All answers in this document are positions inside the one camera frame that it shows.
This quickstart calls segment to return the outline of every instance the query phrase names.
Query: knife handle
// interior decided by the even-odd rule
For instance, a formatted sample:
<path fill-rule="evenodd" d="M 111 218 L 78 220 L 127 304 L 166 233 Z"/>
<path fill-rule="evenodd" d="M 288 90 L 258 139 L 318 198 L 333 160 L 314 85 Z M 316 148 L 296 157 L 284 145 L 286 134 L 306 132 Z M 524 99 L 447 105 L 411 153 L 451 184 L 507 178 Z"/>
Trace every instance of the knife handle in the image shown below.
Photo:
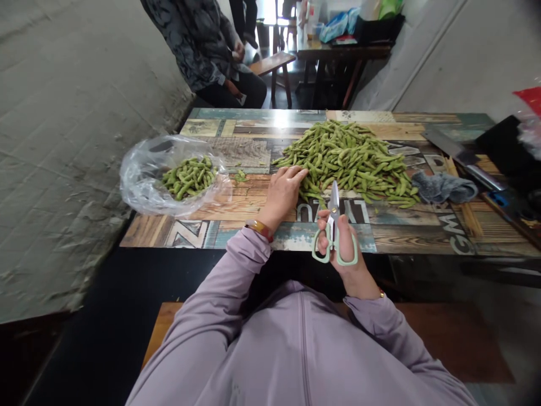
<path fill-rule="evenodd" d="M 502 191 L 507 189 L 505 185 L 498 182 L 492 175 L 489 175 L 477 165 L 466 165 L 464 168 L 488 190 Z"/>

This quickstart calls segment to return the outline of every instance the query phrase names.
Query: zipper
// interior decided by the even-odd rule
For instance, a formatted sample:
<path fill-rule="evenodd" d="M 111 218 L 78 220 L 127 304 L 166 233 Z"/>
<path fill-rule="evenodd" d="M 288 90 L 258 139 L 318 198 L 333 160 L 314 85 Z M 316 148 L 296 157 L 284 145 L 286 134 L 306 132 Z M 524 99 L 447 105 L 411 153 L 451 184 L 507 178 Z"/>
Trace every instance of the zipper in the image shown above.
<path fill-rule="evenodd" d="M 303 354 L 303 386 L 304 386 L 304 398 L 306 399 L 306 405 L 310 406 L 312 404 L 312 400 L 310 398 L 310 385 L 308 383 L 308 357 L 306 354 L 306 320 L 305 320 L 305 310 L 304 310 L 304 300 L 303 300 L 303 292 L 300 292 L 300 313 L 302 316 L 301 320 L 301 346 L 302 346 L 302 354 Z"/>

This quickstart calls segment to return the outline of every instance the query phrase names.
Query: scissor handle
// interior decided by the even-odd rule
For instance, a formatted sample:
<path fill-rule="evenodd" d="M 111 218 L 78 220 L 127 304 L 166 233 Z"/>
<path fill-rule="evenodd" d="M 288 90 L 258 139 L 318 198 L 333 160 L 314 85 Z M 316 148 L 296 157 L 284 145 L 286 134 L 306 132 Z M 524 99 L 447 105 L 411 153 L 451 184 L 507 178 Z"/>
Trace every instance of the scissor handle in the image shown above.
<path fill-rule="evenodd" d="M 353 233 L 350 233 L 351 234 L 351 239 L 353 240 L 353 250 L 355 252 L 355 255 L 353 257 L 353 260 L 351 262 L 346 262 L 342 259 L 342 257 L 340 256 L 340 230 L 338 230 L 338 227 L 336 228 L 336 240 L 334 242 L 334 249 L 336 250 L 336 261 L 338 262 L 339 265 L 342 265 L 342 266 L 348 266 L 348 265 L 355 265 L 357 263 L 357 250 L 358 250 L 358 247 L 357 247 L 357 240 L 355 239 Z"/>
<path fill-rule="evenodd" d="M 316 258 L 319 262 L 328 263 L 331 258 L 332 241 L 329 240 L 329 244 L 327 245 L 327 253 L 325 254 L 325 256 L 323 258 L 317 256 L 317 239 L 319 238 L 322 231 L 323 230 L 317 230 L 316 235 L 314 236 L 314 243 L 312 245 L 312 256 Z M 331 235 L 331 226 L 329 223 L 327 223 L 327 226 L 325 227 L 325 232 L 327 233 L 327 238 L 329 238 L 329 236 Z"/>

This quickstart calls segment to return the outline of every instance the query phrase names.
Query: bracelet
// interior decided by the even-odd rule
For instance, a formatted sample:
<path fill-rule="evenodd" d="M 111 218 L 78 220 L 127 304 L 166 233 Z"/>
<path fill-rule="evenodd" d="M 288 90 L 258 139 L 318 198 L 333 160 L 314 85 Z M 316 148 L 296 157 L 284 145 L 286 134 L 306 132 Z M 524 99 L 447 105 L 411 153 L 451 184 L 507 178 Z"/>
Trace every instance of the bracelet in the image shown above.
<path fill-rule="evenodd" d="M 263 237 L 265 237 L 269 241 L 269 243 L 274 241 L 274 238 L 271 233 L 271 229 L 268 228 L 266 225 L 264 225 L 261 221 L 246 220 L 245 227 L 254 230 L 256 233 L 261 234 Z"/>

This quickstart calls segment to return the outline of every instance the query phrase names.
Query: hand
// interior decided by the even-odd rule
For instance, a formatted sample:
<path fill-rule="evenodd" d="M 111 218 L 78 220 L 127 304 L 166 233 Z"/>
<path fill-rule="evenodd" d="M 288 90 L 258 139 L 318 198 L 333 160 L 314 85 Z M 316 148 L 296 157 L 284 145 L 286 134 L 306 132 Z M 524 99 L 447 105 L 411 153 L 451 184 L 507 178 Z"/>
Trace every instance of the hand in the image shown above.
<path fill-rule="evenodd" d="M 233 54 L 234 60 L 237 61 L 237 62 L 244 61 L 244 54 L 245 54 L 246 50 L 244 49 L 244 45 L 242 44 L 241 41 L 235 42 L 234 51 L 236 52 L 236 55 Z"/>
<path fill-rule="evenodd" d="M 273 233 L 283 219 L 295 207 L 299 198 L 300 182 L 308 175 L 308 169 L 300 166 L 281 167 L 270 177 L 265 206 L 256 220 L 261 221 Z"/>
<path fill-rule="evenodd" d="M 321 217 L 317 221 L 317 227 L 322 230 L 317 240 L 317 249 L 321 255 L 325 255 L 327 252 L 327 246 L 329 240 L 327 239 L 327 233 L 325 227 L 329 220 L 330 210 L 321 210 L 318 215 Z M 348 218 L 345 214 L 342 214 L 337 221 L 336 226 L 340 231 L 340 256 L 345 262 L 352 261 L 355 255 L 354 250 L 358 250 L 358 261 L 355 265 L 339 265 L 336 258 L 336 251 L 331 250 L 330 262 L 336 269 L 342 281 L 344 283 L 346 293 L 351 297 L 357 297 L 359 299 L 378 299 L 380 298 L 380 290 L 374 281 L 374 278 L 370 275 L 365 261 L 361 254 L 361 248 L 357 241 L 357 233 L 354 228 L 349 225 Z M 355 243 L 350 237 L 350 234 L 355 238 Z"/>
<path fill-rule="evenodd" d="M 242 99 L 242 93 L 239 91 L 239 89 L 237 89 L 237 87 L 235 86 L 235 84 L 232 81 L 230 81 L 229 79 L 226 79 L 225 82 L 224 82 L 224 86 L 237 99 L 239 99 L 239 100 Z"/>

